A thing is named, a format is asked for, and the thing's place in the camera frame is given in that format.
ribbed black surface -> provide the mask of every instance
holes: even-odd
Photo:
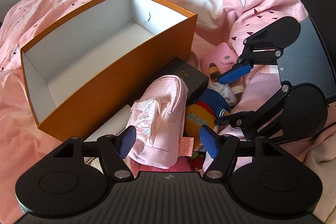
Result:
[[[321,222],[313,215],[294,220],[275,220],[256,216],[239,207],[223,185],[205,182],[196,172],[142,172],[132,182],[116,184],[102,203],[86,213],[66,219],[42,219],[27,214],[18,223],[318,224]]]

pink wallet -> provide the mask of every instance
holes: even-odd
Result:
[[[237,61],[237,54],[229,48],[227,43],[223,42],[208,54],[200,58],[201,71],[209,76],[209,64],[215,63],[221,73],[230,70]]]

pink bedding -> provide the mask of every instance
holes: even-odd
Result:
[[[22,84],[18,49],[39,32],[90,0],[22,0],[8,13],[0,29],[0,223],[17,220],[22,211],[16,202],[17,178],[59,144],[36,129]],[[199,57],[221,42],[227,42],[239,55],[242,40],[280,17],[291,15],[301,21],[307,13],[299,0],[169,0],[199,14],[189,62],[199,68]],[[245,91],[236,111],[257,109],[280,86],[276,68],[256,66],[243,79]],[[330,115],[328,123],[335,120]],[[336,190],[332,187],[336,166],[332,152],[336,128],[330,128],[314,141],[300,141],[287,149],[320,175],[324,195],[315,214],[327,223],[336,215]],[[241,132],[225,129],[242,138]]]

pink pouch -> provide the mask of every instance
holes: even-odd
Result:
[[[237,54],[223,42],[200,58],[201,71],[209,76],[209,65],[215,63],[221,73],[227,72],[236,63],[237,58]]]
[[[188,88],[176,75],[155,80],[131,107],[127,126],[136,127],[136,141],[128,156],[140,164],[173,166],[183,135]]]

yellow plush fabric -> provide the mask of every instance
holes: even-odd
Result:
[[[190,138],[194,138],[193,151],[198,150],[202,145],[200,141],[200,127],[207,125],[211,129],[215,127],[215,117],[205,108],[193,104],[185,109],[184,132]]]

